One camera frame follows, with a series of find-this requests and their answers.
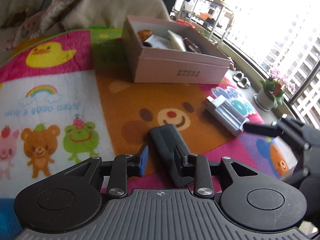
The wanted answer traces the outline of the black remote control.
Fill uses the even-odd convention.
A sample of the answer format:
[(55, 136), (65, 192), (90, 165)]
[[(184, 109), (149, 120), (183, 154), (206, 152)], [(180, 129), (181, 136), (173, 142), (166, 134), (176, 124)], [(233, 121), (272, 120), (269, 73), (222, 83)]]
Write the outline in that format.
[(150, 129), (150, 135), (162, 159), (164, 173), (171, 179), (175, 188), (182, 189), (193, 184), (191, 177), (180, 177), (174, 159), (175, 146), (182, 146), (185, 153), (190, 154), (183, 137), (176, 125), (168, 124)]

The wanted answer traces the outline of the grey battery charger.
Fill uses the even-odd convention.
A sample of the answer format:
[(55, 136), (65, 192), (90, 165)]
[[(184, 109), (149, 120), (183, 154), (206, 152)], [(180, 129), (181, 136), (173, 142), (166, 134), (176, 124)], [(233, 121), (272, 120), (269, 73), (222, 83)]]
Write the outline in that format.
[(227, 102), (215, 111), (208, 111), (217, 119), (232, 135), (238, 137), (243, 131), (243, 124), (249, 122), (249, 119), (241, 115), (232, 105)]

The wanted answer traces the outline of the cream lotion tube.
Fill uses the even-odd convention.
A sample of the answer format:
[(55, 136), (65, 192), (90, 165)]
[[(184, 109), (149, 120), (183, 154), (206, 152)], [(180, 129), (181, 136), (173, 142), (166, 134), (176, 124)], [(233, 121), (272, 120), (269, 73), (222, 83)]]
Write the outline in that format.
[(183, 38), (180, 35), (170, 30), (168, 30), (168, 34), (169, 34), (169, 38), (171, 40), (172, 46), (175, 50), (187, 51)]

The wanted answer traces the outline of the white apple product box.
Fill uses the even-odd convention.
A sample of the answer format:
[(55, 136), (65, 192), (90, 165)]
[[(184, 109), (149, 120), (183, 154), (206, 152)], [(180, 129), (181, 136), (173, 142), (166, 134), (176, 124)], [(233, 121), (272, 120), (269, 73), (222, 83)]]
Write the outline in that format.
[(157, 35), (152, 35), (150, 38), (146, 40), (152, 45), (152, 48), (157, 49), (173, 49), (172, 43), (170, 40), (166, 38), (162, 38)]

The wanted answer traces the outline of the brown toy dog figurine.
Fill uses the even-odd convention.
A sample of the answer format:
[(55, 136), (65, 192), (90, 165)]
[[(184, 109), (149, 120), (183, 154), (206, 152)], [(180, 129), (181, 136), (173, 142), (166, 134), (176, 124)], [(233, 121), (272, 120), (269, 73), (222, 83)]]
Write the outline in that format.
[(140, 30), (137, 32), (138, 37), (142, 42), (145, 42), (148, 38), (150, 38), (153, 35), (153, 32), (148, 29)]

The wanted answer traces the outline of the white wall plug adapter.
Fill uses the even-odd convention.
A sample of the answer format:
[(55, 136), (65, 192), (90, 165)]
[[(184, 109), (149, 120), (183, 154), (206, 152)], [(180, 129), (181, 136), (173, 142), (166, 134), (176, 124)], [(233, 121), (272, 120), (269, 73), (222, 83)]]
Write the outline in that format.
[(219, 107), (222, 107), (222, 105), (225, 103), (225, 101), (226, 101), (226, 98), (223, 95), (218, 96), (217, 98), (213, 98), (211, 96), (208, 96), (204, 100), (204, 105), (205, 105), (207, 111), (215, 111)]

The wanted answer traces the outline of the black round yellow-striped object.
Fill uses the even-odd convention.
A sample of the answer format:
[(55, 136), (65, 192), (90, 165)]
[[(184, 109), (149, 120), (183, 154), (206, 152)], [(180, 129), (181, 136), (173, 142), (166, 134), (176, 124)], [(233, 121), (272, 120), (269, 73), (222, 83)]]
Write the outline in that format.
[(152, 48), (152, 45), (149, 42), (143, 42), (143, 46)]

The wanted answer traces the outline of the potted pink flower plant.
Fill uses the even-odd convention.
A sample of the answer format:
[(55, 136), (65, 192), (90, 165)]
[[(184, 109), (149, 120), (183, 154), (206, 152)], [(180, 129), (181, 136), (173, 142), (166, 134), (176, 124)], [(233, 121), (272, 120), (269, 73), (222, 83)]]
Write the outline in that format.
[(285, 92), (294, 93), (296, 85), (277, 67), (270, 67), (268, 78), (260, 80), (262, 88), (255, 94), (255, 101), (261, 109), (270, 111), (284, 102)]

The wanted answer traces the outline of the grey slippers pair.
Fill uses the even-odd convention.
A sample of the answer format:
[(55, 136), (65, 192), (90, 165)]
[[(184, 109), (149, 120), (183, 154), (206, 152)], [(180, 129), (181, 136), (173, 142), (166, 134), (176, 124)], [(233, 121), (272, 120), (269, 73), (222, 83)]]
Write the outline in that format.
[(237, 71), (233, 75), (233, 80), (236, 82), (237, 86), (242, 89), (247, 89), (251, 87), (251, 83), (247, 77), (245, 77), (244, 73), (241, 71)]

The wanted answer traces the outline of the colourful cartoon play mat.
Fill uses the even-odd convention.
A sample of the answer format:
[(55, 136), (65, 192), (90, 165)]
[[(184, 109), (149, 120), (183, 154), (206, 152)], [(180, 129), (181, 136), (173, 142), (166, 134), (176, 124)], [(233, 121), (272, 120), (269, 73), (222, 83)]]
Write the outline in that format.
[(228, 79), (133, 83), (118, 29), (21, 43), (1, 61), (1, 239), (21, 231), (13, 203), (22, 189), (93, 155), (112, 160), (148, 145), (146, 172), (129, 189), (174, 187), (149, 133), (158, 126), (175, 125), (190, 151), (209, 160), (230, 156), (276, 178), (296, 165), (280, 140), (225, 129), (206, 110), (206, 98), (219, 95), (252, 122), (272, 121)]

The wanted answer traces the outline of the pink cardboard box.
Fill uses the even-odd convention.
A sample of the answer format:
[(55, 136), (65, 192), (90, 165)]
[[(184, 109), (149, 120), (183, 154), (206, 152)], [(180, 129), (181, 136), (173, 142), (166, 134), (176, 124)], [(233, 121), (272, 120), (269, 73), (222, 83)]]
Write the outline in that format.
[[(169, 39), (168, 30), (188, 38), (201, 54), (175, 49), (144, 47), (137, 32), (148, 29), (153, 35)], [(132, 78), (135, 83), (220, 83), (230, 59), (195, 29), (173, 21), (143, 16), (127, 16), (122, 33)]]

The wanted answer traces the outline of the metal balcony shelf rack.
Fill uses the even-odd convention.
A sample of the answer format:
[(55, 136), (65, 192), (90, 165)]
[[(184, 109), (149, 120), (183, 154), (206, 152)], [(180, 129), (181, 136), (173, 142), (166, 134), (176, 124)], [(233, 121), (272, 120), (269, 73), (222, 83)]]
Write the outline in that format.
[(176, 16), (193, 25), (219, 48), (229, 34), (234, 12), (224, 0), (183, 0)]

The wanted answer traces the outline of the red plastic basin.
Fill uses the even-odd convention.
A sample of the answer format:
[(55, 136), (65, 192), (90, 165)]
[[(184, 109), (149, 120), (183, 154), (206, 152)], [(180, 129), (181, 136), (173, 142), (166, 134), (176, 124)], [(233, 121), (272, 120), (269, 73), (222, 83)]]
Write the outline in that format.
[(191, 24), (191, 23), (189, 23), (187, 21), (184, 21), (182, 19), (177, 19), (176, 22), (179, 23), (179, 24), (186, 25), (186, 26), (189, 26), (189, 27), (195, 29), (195, 25), (193, 25), (193, 24)]

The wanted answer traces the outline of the beige sofa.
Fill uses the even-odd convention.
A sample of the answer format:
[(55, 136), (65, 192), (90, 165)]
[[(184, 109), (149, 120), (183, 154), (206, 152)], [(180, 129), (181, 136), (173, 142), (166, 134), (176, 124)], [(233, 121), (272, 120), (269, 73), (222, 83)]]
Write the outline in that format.
[(163, 20), (170, 18), (162, 0), (76, 0), (59, 16), (54, 25), (60, 23), (64, 30), (93, 26), (122, 28), (128, 15)]

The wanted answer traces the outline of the floral pink blanket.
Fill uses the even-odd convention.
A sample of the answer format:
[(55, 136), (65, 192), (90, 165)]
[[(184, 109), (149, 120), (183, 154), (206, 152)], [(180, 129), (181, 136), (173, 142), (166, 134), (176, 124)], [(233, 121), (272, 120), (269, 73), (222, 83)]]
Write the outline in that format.
[(16, 15), (25, 14), (22, 21), (18, 21), (18, 29), (7, 40), (4, 51), (15, 48), (21, 41), (37, 38), (48, 31), (59, 16), (67, 10), (76, 0), (52, 0), (49, 7), (36, 12), (33, 8), (25, 7), (16, 10), (9, 20)]

